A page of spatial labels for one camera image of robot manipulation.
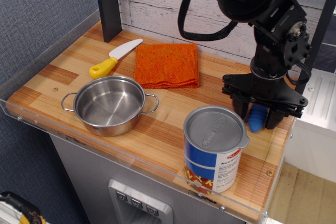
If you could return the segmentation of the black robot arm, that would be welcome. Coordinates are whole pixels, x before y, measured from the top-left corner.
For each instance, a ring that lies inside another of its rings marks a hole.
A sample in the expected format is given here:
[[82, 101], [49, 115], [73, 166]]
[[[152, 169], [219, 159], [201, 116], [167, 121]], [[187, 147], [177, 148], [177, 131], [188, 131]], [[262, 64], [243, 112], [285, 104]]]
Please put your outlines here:
[[289, 77], [293, 66], [311, 76], [304, 64], [311, 46], [300, 4], [296, 0], [217, 1], [225, 16], [254, 28], [251, 72], [223, 76], [223, 92], [232, 98], [235, 112], [244, 118], [251, 103], [266, 107], [267, 129], [274, 129], [287, 116], [301, 117], [308, 100], [292, 88], [301, 81]]

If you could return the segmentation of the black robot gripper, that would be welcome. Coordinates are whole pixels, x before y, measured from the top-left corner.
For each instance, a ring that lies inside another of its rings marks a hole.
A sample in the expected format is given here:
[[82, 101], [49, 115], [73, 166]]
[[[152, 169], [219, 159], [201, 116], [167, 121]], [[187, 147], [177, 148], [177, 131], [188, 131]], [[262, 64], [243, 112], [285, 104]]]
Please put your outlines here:
[[226, 74], [222, 80], [222, 93], [232, 99], [234, 111], [244, 120], [250, 103], [267, 107], [269, 110], [265, 128], [275, 129], [285, 116], [302, 115], [308, 99], [291, 88], [285, 81], [288, 71], [284, 68], [269, 73], [255, 59], [250, 64], [251, 73]]

